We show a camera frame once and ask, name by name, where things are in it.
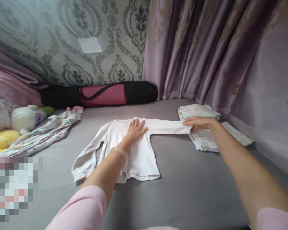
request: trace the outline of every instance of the white plush toy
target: white plush toy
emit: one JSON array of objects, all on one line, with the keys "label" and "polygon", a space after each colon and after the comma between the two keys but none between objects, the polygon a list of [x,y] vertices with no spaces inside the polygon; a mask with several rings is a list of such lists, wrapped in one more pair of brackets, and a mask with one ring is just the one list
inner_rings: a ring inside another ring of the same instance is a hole
[{"label": "white plush toy", "polygon": [[54,108],[28,105],[15,109],[11,115],[11,129],[18,130],[22,136],[31,132],[38,124],[54,112]]}]

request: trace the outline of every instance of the bed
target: bed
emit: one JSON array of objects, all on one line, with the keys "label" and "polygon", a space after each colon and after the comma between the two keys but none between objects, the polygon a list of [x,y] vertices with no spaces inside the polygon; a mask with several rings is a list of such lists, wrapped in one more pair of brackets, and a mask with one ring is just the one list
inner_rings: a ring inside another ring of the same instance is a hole
[{"label": "bed", "polygon": [[[180,99],[85,109],[82,120],[72,126],[66,138],[33,156],[42,161],[33,202],[18,216],[10,216],[9,222],[1,223],[0,229],[47,227],[79,188],[80,184],[73,182],[72,163],[103,124],[134,116],[179,121],[177,109],[194,103]],[[117,184],[102,229],[239,229],[249,224],[231,174],[218,153],[197,151],[188,135],[153,135],[151,144],[161,178]],[[288,191],[288,176],[255,149],[248,149]]]}]

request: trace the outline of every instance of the bag strap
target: bag strap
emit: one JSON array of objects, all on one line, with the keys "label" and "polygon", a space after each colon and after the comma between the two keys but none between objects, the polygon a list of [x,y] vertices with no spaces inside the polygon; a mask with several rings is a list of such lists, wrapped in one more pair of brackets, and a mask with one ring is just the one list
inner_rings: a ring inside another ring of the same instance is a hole
[{"label": "bag strap", "polygon": [[82,88],[83,87],[80,87],[80,97],[83,99],[83,100],[86,100],[86,101],[89,101],[89,100],[92,100],[92,99],[95,99],[96,97],[98,97],[100,94],[102,94],[104,91],[106,91],[108,88],[110,88],[111,86],[114,86],[114,85],[117,85],[117,84],[122,84],[124,82],[119,82],[119,83],[112,83],[112,84],[109,84],[107,85],[106,87],[98,90],[93,96],[91,96],[90,98],[86,98],[84,95],[83,95],[83,92],[82,92]]}]

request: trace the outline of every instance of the hand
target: hand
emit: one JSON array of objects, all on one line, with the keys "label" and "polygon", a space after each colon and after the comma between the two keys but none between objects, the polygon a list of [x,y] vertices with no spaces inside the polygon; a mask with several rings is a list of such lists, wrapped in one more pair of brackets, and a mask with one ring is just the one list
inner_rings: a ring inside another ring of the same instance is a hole
[{"label": "hand", "polygon": [[138,126],[139,120],[133,120],[130,125],[129,125],[129,129],[127,132],[126,137],[128,137],[131,141],[135,142],[137,140],[139,140],[144,133],[148,130],[148,128],[143,128],[145,120],[141,122],[141,124]]},{"label": "hand", "polygon": [[210,129],[211,130],[212,125],[215,122],[217,122],[217,120],[214,118],[193,116],[193,117],[188,118],[182,124],[185,126],[192,125],[191,133],[194,133],[198,129]]}]

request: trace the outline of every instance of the pink shirt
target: pink shirt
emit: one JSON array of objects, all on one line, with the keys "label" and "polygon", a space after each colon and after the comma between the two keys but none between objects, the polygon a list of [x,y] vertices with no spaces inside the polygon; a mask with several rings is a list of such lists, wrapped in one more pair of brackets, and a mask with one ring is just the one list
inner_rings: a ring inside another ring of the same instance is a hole
[{"label": "pink shirt", "polygon": [[[100,229],[107,208],[106,195],[95,185],[87,186],[76,192],[58,212],[47,230],[92,230]],[[264,208],[257,215],[258,230],[288,230],[288,213]],[[177,230],[172,227],[152,227],[147,230]]]}]

